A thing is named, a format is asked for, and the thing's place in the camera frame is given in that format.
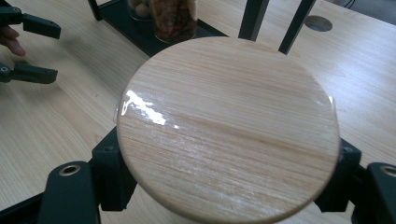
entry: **clamp jaw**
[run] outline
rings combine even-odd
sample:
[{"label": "clamp jaw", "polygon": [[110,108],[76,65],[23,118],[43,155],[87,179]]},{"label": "clamp jaw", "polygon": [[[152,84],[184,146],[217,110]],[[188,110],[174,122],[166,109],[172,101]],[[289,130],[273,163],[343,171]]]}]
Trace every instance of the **clamp jaw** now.
[{"label": "clamp jaw", "polygon": [[[23,23],[23,30],[59,39],[61,27],[53,21],[44,20],[29,14],[22,14],[17,7],[12,7],[6,1],[0,0],[0,27]],[[14,70],[0,63],[0,82],[11,79],[34,83],[49,84],[55,81],[58,71],[16,63]]]}]

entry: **glass jar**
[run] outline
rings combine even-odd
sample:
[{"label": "glass jar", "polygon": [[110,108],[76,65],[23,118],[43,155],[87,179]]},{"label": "glass jar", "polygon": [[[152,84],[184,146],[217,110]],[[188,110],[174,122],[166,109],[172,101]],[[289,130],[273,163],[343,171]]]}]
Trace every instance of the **glass jar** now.
[{"label": "glass jar", "polygon": [[165,43],[175,44],[195,37],[197,0],[149,0],[154,34]]},{"label": "glass jar", "polygon": [[151,21],[149,0],[127,0],[128,14],[136,21]]}]

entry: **round wooden disc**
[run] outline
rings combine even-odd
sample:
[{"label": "round wooden disc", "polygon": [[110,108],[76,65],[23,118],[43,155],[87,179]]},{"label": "round wooden disc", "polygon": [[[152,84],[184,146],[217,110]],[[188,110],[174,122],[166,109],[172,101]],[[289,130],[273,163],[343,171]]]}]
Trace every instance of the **round wooden disc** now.
[{"label": "round wooden disc", "polygon": [[136,181],[193,220],[272,222],[315,200],[339,132],[301,66],[255,42],[209,37],[158,53],[131,79],[118,135]]}]

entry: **hand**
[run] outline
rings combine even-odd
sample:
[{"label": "hand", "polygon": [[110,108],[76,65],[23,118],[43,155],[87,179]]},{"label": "hand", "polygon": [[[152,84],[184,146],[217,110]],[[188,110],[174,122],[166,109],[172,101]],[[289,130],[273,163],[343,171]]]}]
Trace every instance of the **hand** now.
[{"label": "hand", "polygon": [[15,55],[23,56],[26,52],[21,47],[20,42],[18,42],[18,36],[20,36],[20,34],[9,26],[3,26],[0,28],[0,45],[4,45],[9,48],[9,50],[11,50]]}]

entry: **light wood surface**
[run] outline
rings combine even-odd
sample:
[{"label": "light wood surface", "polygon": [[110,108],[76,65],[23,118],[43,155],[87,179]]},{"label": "light wood surface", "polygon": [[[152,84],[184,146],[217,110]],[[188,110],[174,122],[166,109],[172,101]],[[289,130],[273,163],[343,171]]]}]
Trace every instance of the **light wood surface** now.
[{"label": "light wood surface", "polygon": [[[8,1],[22,12],[56,21],[60,40],[21,33],[28,54],[0,48],[0,62],[25,61],[59,70],[48,86],[0,83],[0,210],[44,190],[63,163],[87,161],[114,127],[114,110],[135,70],[148,57],[104,21],[86,1]],[[201,0],[199,18],[237,37],[246,1]],[[277,49],[300,1],[270,1],[258,41]],[[318,0],[312,14],[333,24],[327,33],[303,27],[288,57],[332,96],[341,137],[363,152],[362,165],[396,163],[396,36],[394,25]],[[351,223],[346,213],[321,214],[314,204],[282,223]],[[140,187],[121,213],[103,223],[191,223],[156,203]]]},{"label": "light wood surface", "polygon": [[340,148],[331,101],[312,76],[277,50],[230,37],[148,60],[117,123],[139,185],[205,223],[289,217],[326,186]]}]

